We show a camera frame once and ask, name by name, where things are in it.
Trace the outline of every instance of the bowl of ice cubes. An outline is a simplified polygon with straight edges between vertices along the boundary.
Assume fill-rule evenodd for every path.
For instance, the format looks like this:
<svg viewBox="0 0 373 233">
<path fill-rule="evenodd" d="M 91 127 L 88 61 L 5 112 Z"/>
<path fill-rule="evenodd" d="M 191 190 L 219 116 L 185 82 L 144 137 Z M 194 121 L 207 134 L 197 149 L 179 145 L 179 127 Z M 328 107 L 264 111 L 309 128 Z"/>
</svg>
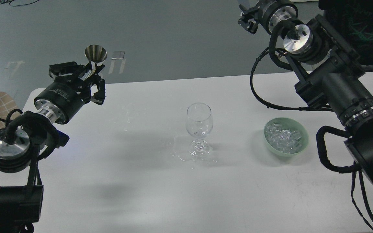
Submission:
<svg viewBox="0 0 373 233">
<path fill-rule="evenodd" d="M 290 118 L 274 118 L 264 127 L 265 143 L 276 155 L 291 157 L 303 152 L 309 144 L 305 127 Z"/>
</svg>

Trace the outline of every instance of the gray floor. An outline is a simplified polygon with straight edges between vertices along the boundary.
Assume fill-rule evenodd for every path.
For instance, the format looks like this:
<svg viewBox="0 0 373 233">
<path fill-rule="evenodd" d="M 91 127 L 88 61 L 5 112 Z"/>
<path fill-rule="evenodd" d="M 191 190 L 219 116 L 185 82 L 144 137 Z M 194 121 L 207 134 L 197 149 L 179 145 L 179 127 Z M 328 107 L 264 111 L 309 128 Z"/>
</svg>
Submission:
<svg viewBox="0 0 373 233">
<path fill-rule="evenodd" d="M 18 0 L 26 3 L 30 0 Z M 238 3 L 247 0 L 40 0 L 29 6 L 0 5 L 0 91 L 22 108 L 30 92 L 52 83 L 48 66 L 86 64 L 90 44 L 126 52 L 125 62 L 105 61 L 107 83 L 249 74 L 269 35 L 244 31 Z M 317 2 L 296 3 L 307 22 Z M 270 60 L 256 73 L 285 72 Z"/>
</svg>

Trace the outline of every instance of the stainless steel funnel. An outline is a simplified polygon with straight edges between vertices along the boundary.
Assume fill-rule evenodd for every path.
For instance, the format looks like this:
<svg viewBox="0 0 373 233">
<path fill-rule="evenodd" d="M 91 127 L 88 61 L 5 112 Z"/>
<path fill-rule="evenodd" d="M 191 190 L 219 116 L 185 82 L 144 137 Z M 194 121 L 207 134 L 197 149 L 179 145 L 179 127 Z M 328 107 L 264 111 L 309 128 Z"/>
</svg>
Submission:
<svg viewBox="0 0 373 233">
<path fill-rule="evenodd" d="M 89 45 L 85 49 L 84 55 L 86 55 L 86 58 L 90 62 L 94 62 L 97 66 L 102 65 L 102 63 L 107 58 L 106 49 L 104 49 L 102 46 L 96 45 L 96 44 Z"/>
</svg>

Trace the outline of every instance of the black cloth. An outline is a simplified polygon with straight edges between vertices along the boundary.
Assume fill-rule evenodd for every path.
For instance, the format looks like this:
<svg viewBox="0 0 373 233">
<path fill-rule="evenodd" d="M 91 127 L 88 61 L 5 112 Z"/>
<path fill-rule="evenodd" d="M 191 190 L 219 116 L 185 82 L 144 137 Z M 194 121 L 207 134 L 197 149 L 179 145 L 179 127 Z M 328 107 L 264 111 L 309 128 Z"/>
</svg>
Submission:
<svg viewBox="0 0 373 233">
<path fill-rule="evenodd" d="M 373 1 L 319 0 L 324 17 L 361 55 L 361 65 L 373 65 Z"/>
</svg>

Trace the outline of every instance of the green bowl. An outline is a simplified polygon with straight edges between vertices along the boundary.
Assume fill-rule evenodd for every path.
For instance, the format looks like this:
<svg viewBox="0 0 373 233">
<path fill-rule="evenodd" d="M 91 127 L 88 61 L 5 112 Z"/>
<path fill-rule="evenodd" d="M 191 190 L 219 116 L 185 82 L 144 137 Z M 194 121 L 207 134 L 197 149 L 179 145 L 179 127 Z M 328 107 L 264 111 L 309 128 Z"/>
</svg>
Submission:
<svg viewBox="0 0 373 233">
<path fill-rule="evenodd" d="M 289 153 L 284 153 L 284 152 L 281 152 L 281 151 L 276 150 L 275 148 L 273 148 L 268 143 L 268 141 L 266 139 L 266 136 L 265 136 L 266 127 L 269 126 L 269 125 L 271 125 L 271 124 L 286 125 L 289 128 L 291 128 L 291 129 L 299 130 L 300 134 L 302 135 L 302 138 L 299 141 L 299 143 L 302 145 L 302 147 L 300 148 L 300 151 L 297 152 L 297 153 L 289 154 Z M 282 156 L 282 157 L 292 157 L 292 156 L 298 155 L 298 154 L 304 152 L 306 150 L 306 148 L 308 147 L 308 145 L 309 145 L 309 134 L 306 131 L 305 127 L 303 127 L 303 125 L 300 124 L 299 122 L 297 122 L 297 121 L 295 121 L 293 119 L 290 119 L 290 118 L 285 118 L 285 117 L 274 118 L 271 121 L 267 122 L 267 124 L 265 124 L 264 129 L 263 129 L 263 138 L 264 138 L 264 142 L 265 142 L 267 148 L 271 152 L 273 152 L 275 155 Z"/>
</svg>

